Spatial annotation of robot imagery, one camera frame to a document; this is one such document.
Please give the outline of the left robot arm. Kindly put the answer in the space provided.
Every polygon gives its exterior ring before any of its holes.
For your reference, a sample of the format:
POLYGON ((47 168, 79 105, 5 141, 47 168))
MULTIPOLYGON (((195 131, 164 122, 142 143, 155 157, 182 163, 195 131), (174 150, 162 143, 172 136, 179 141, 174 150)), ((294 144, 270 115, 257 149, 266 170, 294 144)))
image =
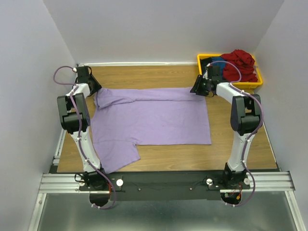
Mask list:
POLYGON ((72 87, 69 93, 57 97, 57 106, 61 126, 72 137, 82 160, 83 173, 75 174, 80 177, 76 182, 89 190, 104 190, 109 183, 102 175, 104 171, 92 144, 90 113, 86 103, 86 98, 96 94, 102 87, 89 66, 61 66, 54 72, 53 81, 59 85, 72 87), (56 80, 56 74, 63 68, 68 68, 77 75, 75 82, 60 83, 56 80))

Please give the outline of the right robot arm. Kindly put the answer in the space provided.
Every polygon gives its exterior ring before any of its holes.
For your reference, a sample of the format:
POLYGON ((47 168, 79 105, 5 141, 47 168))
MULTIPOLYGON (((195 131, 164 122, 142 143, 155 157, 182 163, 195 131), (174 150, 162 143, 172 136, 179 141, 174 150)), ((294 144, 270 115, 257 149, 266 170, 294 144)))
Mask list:
POLYGON ((246 161, 255 134, 263 124, 260 96, 249 94, 223 79, 220 68, 209 65, 198 75, 190 91, 200 96, 217 95, 231 104, 230 124, 234 131, 231 155, 225 165, 221 183, 231 189, 244 182, 246 161))

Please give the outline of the purple t shirt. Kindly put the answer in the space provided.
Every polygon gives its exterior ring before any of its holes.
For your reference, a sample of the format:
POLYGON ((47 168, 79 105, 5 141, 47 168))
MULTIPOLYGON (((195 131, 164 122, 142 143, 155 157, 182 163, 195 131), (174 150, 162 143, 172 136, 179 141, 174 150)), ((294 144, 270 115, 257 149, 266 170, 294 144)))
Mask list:
POLYGON ((139 161, 139 145, 210 145, 205 98, 189 88, 100 89, 92 142, 109 174, 139 161))

